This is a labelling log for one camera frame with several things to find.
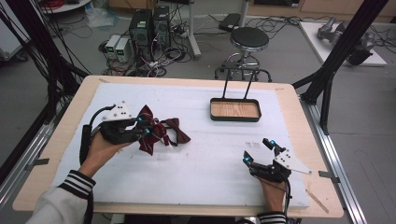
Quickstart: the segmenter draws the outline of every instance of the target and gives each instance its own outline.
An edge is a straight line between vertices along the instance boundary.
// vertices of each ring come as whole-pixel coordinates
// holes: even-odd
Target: white paper sheet
[[[244,94],[245,90],[229,89],[226,97],[242,98]],[[210,99],[221,95],[221,88],[101,84],[64,153],[53,185],[79,167],[82,125],[98,109],[126,101],[136,115],[148,105],[158,119],[179,118],[180,129],[191,141],[174,148],[158,142],[152,157],[138,150],[138,143],[124,148],[93,177],[96,202],[264,205],[260,183],[242,159],[246,150],[256,162],[272,163],[274,152],[262,143],[264,137],[292,150],[276,93],[249,91],[247,98],[260,102],[259,122],[211,120]],[[169,135],[175,140],[173,131]],[[293,172],[290,183],[290,206],[308,206],[300,174]]]

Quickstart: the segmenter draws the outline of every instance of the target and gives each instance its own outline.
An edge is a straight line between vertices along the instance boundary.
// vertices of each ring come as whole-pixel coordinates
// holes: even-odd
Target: person's right hand
[[[283,212],[283,199],[285,197],[286,184],[270,182],[258,178],[262,184],[262,192],[267,203],[268,209],[272,212]]]

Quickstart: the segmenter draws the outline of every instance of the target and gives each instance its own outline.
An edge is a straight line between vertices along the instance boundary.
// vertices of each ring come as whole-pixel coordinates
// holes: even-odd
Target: computer tower
[[[153,40],[153,23],[150,9],[139,8],[134,11],[134,15],[129,26],[132,41],[139,47],[150,47]]]
[[[157,39],[157,46],[164,49],[171,47],[171,28],[169,22],[169,7],[160,6],[154,8],[152,16],[154,22],[154,36]]]

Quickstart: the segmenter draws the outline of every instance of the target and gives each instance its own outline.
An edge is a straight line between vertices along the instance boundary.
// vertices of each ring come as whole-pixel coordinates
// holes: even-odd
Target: gray floor
[[[83,11],[77,10],[62,15],[60,22],[77,21],[83,16]],[[201,18],[198,23],[210,20]],[[74,35],[65,35],[69,48],[93,74],[101,74],[106,69],[105,58],[98,51],[99,44],[108,40],[111,34],[124,33],[128,28],[128,20],[116,22],[114,27],[90,30],[84,26],[85,19],[72,25]],[[205,27],[216,26],[214,22],[205,24]],[[391,36],[396,36],[396,27],[390,28]],[[385,30],[388,26],[378,25],[377,29]],[[196,38],[202,57],[197,61],[167,66],[165,77],[213,79],[214,70],[236,52],[229,35],[198,35]],[[384,48],[376,47],[375,50],[388,63],[387,66],[342,66],[337,72],[332,88],[329,131],[368,223],[394,223],[396,57]],[[280,83],[293,83],[314,73],[321,65],[303,32],[295,27],[282,29],[271,39],[266,50],[255,55],[262,67],[271,72],[274,82]],[[0,67],[0,120],[3,127],[0,131],[0,164],[45,105],[46,86],[31,61],[9,62]],[[302,93],[305,89],[302,87],[297,92]],[[24,223],[31,213],[13,211],[12,200],[13,197],[0,211],[0,222]],[[93,223],[109,221],[102,215],[96,215]],[[347,214],[340,219],[305,218],[304,223],[349,223],[349,218]]]

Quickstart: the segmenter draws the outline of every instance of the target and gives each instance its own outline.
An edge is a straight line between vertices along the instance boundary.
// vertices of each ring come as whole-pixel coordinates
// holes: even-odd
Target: table
[[[146,77],[86,77],[40,156],[42,159],[49,158],[49,164],[39,165],[33,169],[13,204],[15,210],[33,211],[39,195],[50,187],[65,148],[73,137],[74,131],[86,108],[90,105],[96,88],[103,82],[218,88],[222,88],[224,85],[223,81],[218,80]],[[246,82],[232,81],[229,82],[228,88],[245,88],[246,85]],[[318,175],[318,171],[327,171],[327,169],[320,156],[317,143],[294,88],[289,84],[258,82],[254,83],[251,88],[276,92],[278,103],[281,107],[282,115],[287,125],[290,141],[295,153],[299,159],[313,171],[312,175],[303,175],[306,193],[311,205],[307,208],[290,208],[289,216],[341,217],[344,212],[332,181]],[[262,210],[263,208],[254,206],[96,203],[94,211],[98,213],[246,217],[256,216],[258,213],[262,212]]]
[[[63,6],[59,8],[55,8],[53,10],[50,10],[49,8],[42,8],[43,12],[46,14],[52,14],[52,13],[59,13],[59,12],[66,12],[70,11],[79,7],[84,7],[85,5],[89,4],[91,0],[80,0],[78,4],[64,4]]]

